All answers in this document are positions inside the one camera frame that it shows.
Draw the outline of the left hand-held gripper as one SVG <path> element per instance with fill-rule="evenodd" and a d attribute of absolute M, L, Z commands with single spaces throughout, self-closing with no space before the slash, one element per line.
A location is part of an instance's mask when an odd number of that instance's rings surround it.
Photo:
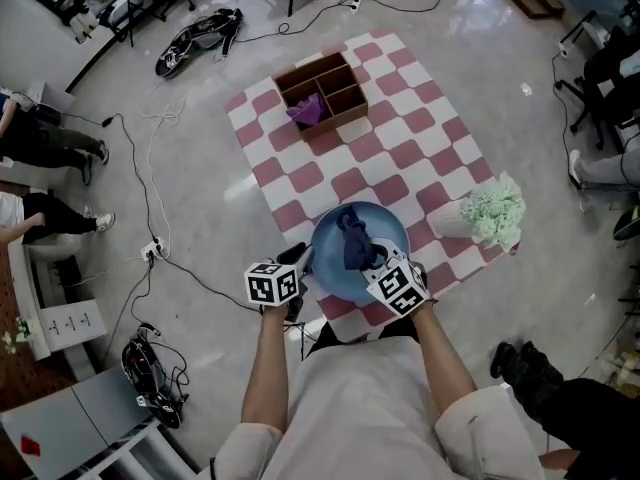
<path fill-rule="evenodd" d="M 296 322 L 303 306 L 306 285 L 300 280 L 294 266 L 301 258 L 301 275 L 311 272 L 315 254 L 312 245 L 304 251 L 304 243 L 299 242 L 276 257 L 278 263 L 254 263 L 244 273 L 247 297 L 250 303 L 263 309 L 287 307 L 286 322 Z"/>

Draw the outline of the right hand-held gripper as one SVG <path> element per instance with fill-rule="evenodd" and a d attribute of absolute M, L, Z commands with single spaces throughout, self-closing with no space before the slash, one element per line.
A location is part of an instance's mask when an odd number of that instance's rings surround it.
<path fill-rule="evenodd" d="M 397 244 L 388 238 L 373 238 L 372 247 L 387 262 L 385 266 L 363 271 L 367 291 L 378 302 L 403 317 L 430 299 L 426 274 L 406 259 Z"/>

